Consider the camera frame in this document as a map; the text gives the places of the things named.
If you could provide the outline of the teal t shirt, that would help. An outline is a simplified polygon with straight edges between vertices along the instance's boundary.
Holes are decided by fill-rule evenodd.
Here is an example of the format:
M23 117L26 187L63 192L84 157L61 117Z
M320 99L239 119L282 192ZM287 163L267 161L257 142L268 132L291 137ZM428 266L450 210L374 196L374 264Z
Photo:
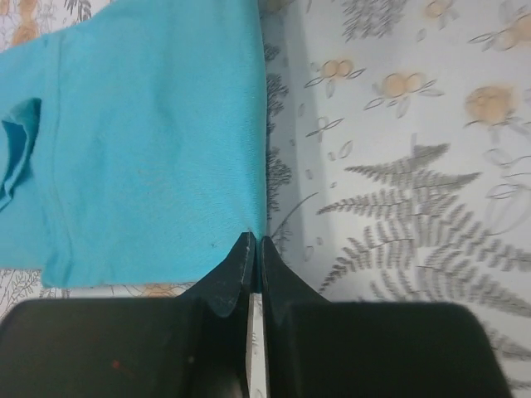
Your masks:
M1 265L46 286L200 279L266 229L255 1L1 4Z

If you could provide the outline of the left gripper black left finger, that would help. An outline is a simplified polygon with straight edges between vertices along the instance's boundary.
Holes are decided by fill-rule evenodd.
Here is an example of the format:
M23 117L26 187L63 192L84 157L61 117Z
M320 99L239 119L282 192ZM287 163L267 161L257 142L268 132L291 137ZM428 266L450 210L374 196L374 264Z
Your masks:
M247 397L254 237L166 298L33 299L1 323L4 397Z

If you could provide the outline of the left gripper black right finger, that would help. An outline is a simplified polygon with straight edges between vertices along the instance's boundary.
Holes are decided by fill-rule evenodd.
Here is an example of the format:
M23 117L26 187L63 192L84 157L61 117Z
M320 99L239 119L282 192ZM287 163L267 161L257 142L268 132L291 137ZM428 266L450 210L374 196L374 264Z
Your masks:
M484 329L453 303L330 302L261 242L272 397L508 397Z

